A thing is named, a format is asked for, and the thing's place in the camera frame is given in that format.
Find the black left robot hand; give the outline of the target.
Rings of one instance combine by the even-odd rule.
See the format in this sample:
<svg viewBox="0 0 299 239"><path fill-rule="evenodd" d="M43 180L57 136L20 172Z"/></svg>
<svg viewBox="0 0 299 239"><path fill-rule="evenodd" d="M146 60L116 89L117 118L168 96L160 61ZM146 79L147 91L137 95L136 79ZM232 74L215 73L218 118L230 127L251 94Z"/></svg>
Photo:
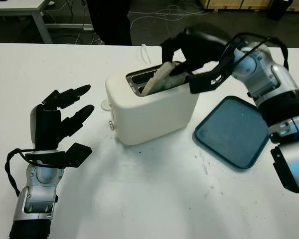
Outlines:
<svg viewBox="0 0 299 239"><path fill-rule="evenodd" d="M80 100L90 90L90 85L64 92L54 90L42 103L35 106L30 113L31 141L36 150L57 149L59 142L70 137L83 127L83 122L94 110L87 105L77 111L74 116L61 118L61 110Z"/></svg>

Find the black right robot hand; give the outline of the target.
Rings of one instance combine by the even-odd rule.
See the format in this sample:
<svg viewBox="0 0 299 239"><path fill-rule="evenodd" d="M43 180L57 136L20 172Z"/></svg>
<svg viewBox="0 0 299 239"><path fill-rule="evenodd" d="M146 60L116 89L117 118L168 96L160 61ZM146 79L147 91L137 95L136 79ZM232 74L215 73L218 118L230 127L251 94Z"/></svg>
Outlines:
<svg viewBox="0 0 299 239"><path fill-rule="evenodd" d="M210 24L186 27L160 45L162 63L172 62L174 52L180 49L185 61L177 65L170 75L190 73L210 61L219 61L229 40L230 34Z"/></svg>

